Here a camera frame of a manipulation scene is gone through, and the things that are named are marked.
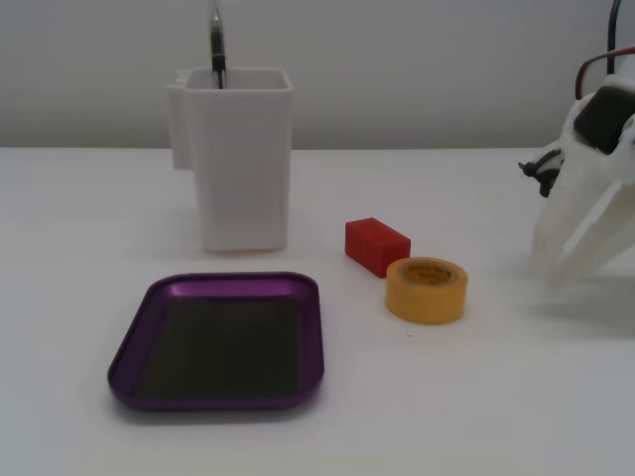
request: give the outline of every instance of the masking tape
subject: masking tape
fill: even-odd
[[[397,317],[421,324],[459,319],[465,308],[467,273],[437,258],[404,258],[388,267],[386,306]]]

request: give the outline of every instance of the white wall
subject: white wall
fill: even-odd
[[[618,45],[635,43],[623,3]],[[610,4],[224,0],[222,14],[230,64],[289,72],[296,148],[503,147],[558,135]],[[163,85],[207,63],[206,10],[3,0],[0,145],[167,146]]]

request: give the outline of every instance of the white container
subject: white container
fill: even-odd
[[[168,86],[175,168],[192,169],[208,251],[287,245],[293,86],[274,68],[209,68]]]

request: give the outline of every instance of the red block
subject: red block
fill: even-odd
[[[410,238],[375,218],[346,223],[346,254],[379,278],[388,266],[410,256]]]

